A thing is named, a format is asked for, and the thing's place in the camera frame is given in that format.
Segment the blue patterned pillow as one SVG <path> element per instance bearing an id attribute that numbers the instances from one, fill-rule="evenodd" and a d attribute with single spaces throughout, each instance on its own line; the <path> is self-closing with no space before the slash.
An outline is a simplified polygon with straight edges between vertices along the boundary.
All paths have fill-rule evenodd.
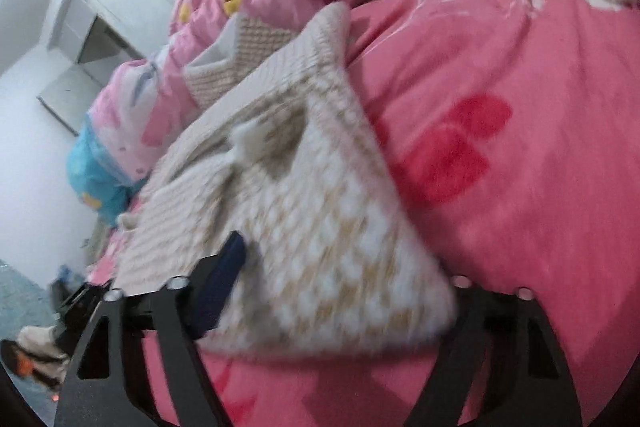
<path id="1" fill-rule="evenodd" d="M 145 179 L 132 181 L 116 165 L 94 133 L 88 116 L 66 160 L 66 174 L 76 196 L 110 227 L 142 189 Z"/>

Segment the beige white houndstooth knit coat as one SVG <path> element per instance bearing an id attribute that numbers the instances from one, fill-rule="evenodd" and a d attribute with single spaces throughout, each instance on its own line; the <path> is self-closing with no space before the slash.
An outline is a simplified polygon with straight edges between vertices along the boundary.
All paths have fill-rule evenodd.
<path id="1" fill-rule="evenodd" d="M 205 349 L 361 355 L 446 333 L 457 303 L 402 209 L 345 69 L 332 3 L 183 131 L 140 194 L 115 284 L 156 291 L 232 232 L 247 262 Z"/>

